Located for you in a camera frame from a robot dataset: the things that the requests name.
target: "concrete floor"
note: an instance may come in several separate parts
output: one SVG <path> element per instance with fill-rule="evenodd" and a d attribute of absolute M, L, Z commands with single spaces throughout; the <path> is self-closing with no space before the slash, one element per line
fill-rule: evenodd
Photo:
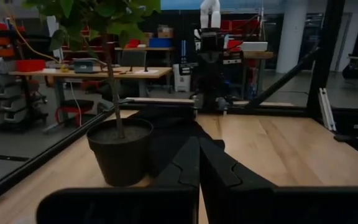
<path fill-rule="evenodd" d="M 280 75 L 267 71 L 264 78 L 264 89 L 268 88 L 279 78 Z M 310 80 L 310 73 L 301 73 L 278 92 L 274 93 L 267 101 L 305 106 L 308 99 Z M 329 77 L 327 90 L 333 107 L 358 108 L 358 81 L 348 82 L 343 79 L 341 74 L 333 73 Z M 49 113 L 47 124 L 44 125 L 40 121 L 25 134 L 0 132 L 0 155 L 32 158 L 44 152 L 44 150 L 74 130 L 74 128 L 66 128 L 55 134 L 44 135 L 42 133 L 43 128 L 55 122 L 53 114 L 56 109 L 56 101 L 52 88 L 46 88 L 44 84 L 41 84 L 40 92 L 46 95 L 48 99 L 48 103 L 41 106 L 44 112 Z M 86 95 L 83 91 L 75 91 L 75 95 L 78 99 L 94 100 L 95 102 L 101 99 L 99 95 Z M 188 98 L 190 95 L 191 93 L 168 94 L 166 90 L 161 88 L 154 88 L 150 92 L 150 96 L 154 98 Z M 65 96 L 67 99 L 73 98 L 70 90 L 65 91 Z M 0 178 L 22 164 L 23 162 L 0 160 Z"/>

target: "plant stem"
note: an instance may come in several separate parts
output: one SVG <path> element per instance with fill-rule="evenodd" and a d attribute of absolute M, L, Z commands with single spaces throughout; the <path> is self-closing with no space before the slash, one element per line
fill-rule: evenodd
<path fill-rule="evenodd" d="M 102 37 L 102 47 L 103 47 L 104 55 L 106 56 L 107 70 L 109 74 L 109 84 L 112 90 L 112 103 L 114 103 L 114 110 L 116 112 L 118 136 L 120 138 L 125 138 L 124 127 L 122 125 L 121 113 L 119 110 L 116 81 L 114 80 L 114 72 L 111 66 L 112 62 L 111 62 L 110 50 L 108 46 L 108 35 L 107 33 L 102 33 L 101 37 Z"/>

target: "potted plant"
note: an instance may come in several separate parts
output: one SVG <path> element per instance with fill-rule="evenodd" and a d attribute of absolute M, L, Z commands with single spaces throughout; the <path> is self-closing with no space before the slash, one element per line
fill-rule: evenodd
<path fill-rule="evenodd" d="M 22 6 L 36 7 L 41 19 L 55 16 L 59 29 L 52 35 L 51 50 L 59 49 L 66 41 L 70 50 L 75 52 L 85 46 L 89 54 L 97 58 L 87 38 L 101 38 L 116 119 L 93 126 L 87 133 L 89 146 L 108 184 L 126 186 L 140 181 L 146 171 L 153 127 L 144 120 L 121 119 L 108 35 L 118 35 L 121 47 L 129 39 L 143 39 L 137 23 L 153 11 L 159 12 L 160 0 L 23 0 Z M 81 33 L 86 26 L 89 37 Z"/>

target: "black cloth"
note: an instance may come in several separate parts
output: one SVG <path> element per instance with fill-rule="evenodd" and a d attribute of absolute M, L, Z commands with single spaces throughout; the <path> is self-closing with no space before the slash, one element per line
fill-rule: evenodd
<path fill-rule="evenodd" d="M 130 118 L 144 119 L 153 124 L 148 170 L 152 177 L 158 176 L 169 165 L 189 137 L 212 140 L 195 121 L 192 108 L 149 107 L 133 114 Z M 213 142 L 224 149 L 223 140 Z"/>

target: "soil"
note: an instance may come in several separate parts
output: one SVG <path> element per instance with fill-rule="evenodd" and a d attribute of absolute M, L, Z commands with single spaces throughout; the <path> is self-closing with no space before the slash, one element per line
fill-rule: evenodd
<path fill-rule="evenodd" d="M 150 133 L 150 130 L 139 126 L 124 126 L 124 132 L 125 138 L 120 138 L 117 127 L 106 128 L 94 133 L 91 139 L 105 144 L 122 144 L 145 137 Z"/>

